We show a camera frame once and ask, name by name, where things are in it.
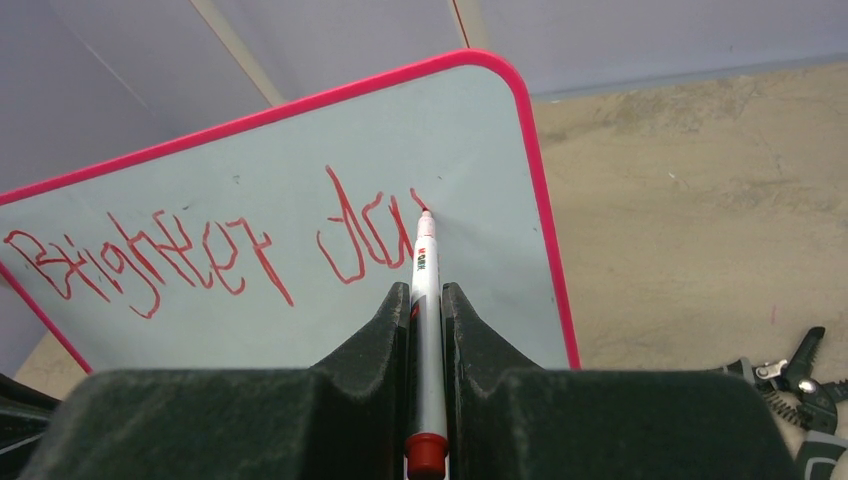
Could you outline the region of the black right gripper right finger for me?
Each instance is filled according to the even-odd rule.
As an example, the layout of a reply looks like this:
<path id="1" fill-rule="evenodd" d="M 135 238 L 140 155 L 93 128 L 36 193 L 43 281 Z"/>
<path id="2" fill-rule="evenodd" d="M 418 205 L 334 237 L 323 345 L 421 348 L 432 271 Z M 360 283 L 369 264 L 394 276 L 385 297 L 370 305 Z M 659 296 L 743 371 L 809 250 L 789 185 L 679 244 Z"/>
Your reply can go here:
<path id="1" fill-rule="evenodd" d="M 797 479 L 739 368 L 545 369 L 455 283 L 447 328 L 454 479 Z"/>

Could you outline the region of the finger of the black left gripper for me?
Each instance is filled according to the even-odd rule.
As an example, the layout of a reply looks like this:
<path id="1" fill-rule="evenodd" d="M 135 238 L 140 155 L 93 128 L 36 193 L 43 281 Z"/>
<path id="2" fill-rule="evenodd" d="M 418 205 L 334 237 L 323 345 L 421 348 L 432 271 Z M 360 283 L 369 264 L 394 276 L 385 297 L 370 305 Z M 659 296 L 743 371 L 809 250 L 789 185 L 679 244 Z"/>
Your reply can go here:
<path id="1" fill-rule="evenodd" d="M 59 399 L 1 375 L 1 479 L 17 479 L 49 427 Z"/>

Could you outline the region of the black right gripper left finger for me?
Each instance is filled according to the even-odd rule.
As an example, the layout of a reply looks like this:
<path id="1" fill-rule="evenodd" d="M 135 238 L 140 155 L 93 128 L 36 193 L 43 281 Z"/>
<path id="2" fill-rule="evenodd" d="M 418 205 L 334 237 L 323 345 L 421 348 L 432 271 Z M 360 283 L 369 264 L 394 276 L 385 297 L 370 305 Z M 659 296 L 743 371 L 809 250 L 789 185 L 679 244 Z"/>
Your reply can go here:
<path id="1" fill-rule="evenodd" d="M 408 287 L 306 369 L 113 370 L 52 416 L 25 479 L 398 479 Z"/>

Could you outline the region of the red white marker pen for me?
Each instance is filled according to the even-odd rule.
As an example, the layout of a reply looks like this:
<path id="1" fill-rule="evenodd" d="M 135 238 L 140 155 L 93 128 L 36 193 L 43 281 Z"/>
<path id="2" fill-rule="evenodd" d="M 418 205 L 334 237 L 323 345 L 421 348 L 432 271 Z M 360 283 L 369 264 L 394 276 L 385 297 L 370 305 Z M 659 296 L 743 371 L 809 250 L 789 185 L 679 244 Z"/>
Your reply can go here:
<path id="1" fill-rule="evenodd" d="M 410 326 L 415 331 L 412 427 L 405 441 L 409 479 L 443 479 L 449 450 L 444 347 L 435 219 L 417 222 L 410 284 Z"/>

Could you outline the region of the pink-rimmed whiteboard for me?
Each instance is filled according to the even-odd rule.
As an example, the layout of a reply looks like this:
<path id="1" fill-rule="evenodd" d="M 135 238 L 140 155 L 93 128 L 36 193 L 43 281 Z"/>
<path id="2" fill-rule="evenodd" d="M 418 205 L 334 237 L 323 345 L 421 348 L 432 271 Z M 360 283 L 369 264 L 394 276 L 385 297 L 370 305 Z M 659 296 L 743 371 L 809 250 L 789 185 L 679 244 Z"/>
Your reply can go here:
<path id="1" fill-rule="evenodd" d="M 309 366 L 418 264 L 580 363 L 531 97 L 463 49 L 4 193 L 1 273 L 88 371 Z"/>

